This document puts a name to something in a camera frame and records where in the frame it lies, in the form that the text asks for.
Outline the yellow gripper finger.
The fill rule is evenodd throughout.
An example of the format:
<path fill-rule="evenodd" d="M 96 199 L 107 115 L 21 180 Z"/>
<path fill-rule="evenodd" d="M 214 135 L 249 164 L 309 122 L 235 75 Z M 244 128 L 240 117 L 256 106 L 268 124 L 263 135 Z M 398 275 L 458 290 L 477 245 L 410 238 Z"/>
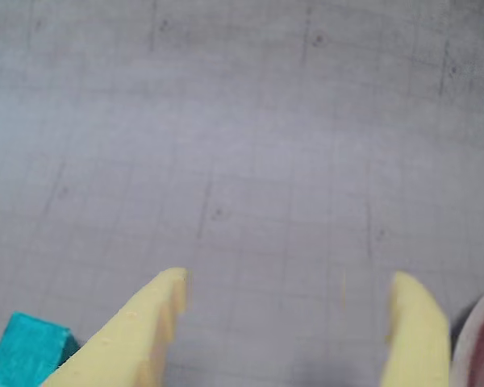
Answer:
<path fill-rule="evenodd" d="M 381 386 L 449 385 L 449 320 L 411 274 L 394 274 L 389 300 L 389 348 Z"/>
<path fill-rule="evenodd" d="M 187 287 L 185 268 L 160 272 L 43 385 L 162 386 Z"/>

